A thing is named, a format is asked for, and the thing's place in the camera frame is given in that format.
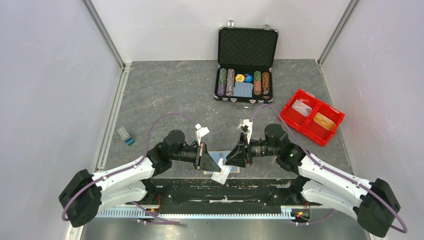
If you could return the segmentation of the beige leather card holder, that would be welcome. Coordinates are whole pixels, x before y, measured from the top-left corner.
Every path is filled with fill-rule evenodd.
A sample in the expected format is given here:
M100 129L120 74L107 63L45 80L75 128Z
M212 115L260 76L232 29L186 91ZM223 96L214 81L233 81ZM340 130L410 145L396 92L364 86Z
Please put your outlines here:
M224 163L226 162L226 156L230 153L230 151L211 151L209 154L212 157L212 159L215 161L215 163L217 163L218 165L220 165L221 167L224 165ZM240 173L240 168L238 166L232 166L229 174L239 174Z

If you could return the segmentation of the clear plastic card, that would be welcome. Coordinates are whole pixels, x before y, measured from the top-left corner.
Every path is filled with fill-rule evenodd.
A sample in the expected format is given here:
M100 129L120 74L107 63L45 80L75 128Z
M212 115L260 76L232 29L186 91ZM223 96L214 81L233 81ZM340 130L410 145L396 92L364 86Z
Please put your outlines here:
M213 181L215 181L215 182L217 182L221 185L224 185L226 183L227 179L228 179L229 172L230 172L230 169L231 169L232 166L231 165L225 165L225 164L223 166L220 166L220 165L218 165L218 166L220 167L220 172L214 172L211 176L211 180L213 180Z

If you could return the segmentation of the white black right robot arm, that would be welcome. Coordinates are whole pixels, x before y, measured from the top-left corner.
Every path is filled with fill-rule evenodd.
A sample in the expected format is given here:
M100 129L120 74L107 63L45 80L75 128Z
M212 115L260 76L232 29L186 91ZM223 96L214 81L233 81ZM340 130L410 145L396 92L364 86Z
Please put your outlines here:
M225 164L245 168L255 157L275 156L285 171L297 175L289 187L295 204L316 203L352 217L370 234L384 238L392 229L401 206L391 186L346 173L319 159L289 140L279 124L264 129L264 139L250 139L251 127L240 127L238 144L226 156Z

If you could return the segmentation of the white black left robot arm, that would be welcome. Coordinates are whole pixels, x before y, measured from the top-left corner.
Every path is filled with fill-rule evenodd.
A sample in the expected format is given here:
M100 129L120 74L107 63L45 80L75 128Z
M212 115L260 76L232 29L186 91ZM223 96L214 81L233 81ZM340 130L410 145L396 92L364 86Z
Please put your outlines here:
M130 202L153 203L158 190L150 179L169 170L173 161L192 163L198 171L221 171L205 142L187 144L182 131L172 130L146 156L106 171L78 171L58 197L62 219L78 228L103 210Z

